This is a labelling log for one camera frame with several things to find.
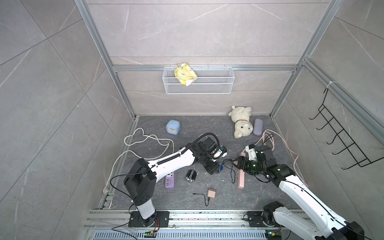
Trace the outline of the black shaver power plug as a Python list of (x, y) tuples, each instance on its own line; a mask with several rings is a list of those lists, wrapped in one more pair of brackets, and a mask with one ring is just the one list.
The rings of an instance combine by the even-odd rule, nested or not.
[(194, 182), (197, 177), (197, 172), (195, 170), (189, 170), (186, 175), (186, 180), (189, 182)]

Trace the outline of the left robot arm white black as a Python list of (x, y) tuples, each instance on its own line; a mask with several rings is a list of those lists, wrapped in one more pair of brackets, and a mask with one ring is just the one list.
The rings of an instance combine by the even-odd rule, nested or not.
[(205, 133), (166, 157), (150, 161), (144, 158), (136, 160), (129, 173), (123, 175), (124, 185), (128, 190), (124, 194), (137, 208), (140, 226), (149, 227), (153, 222), (160, 224), (152, 202), (155, 186), (159, 180), (176, 170), (196, 163), (201, 164), (210, 175), (219, 173), (222, 165), (217, 160), (223, 153), (217, 157), (215, 154), (220, 147), (220, 141), (215, 134)]

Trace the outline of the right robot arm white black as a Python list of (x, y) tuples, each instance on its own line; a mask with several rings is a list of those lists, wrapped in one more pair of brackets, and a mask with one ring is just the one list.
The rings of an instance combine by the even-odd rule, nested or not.
[(256, 177), (263, 175), (286, 193), (307, 214), (305, 220), (280, 202), (264, 206), (261, 214), (267, 227), (283, 226), (304, 240), (363, 240), (364, 229), (356, 222), (348, 222), (312, 193), (299, 176), (287, 165), (278, 164), (269, 147), (249, 145), (245, 156), (235, 159), (235, 167)]

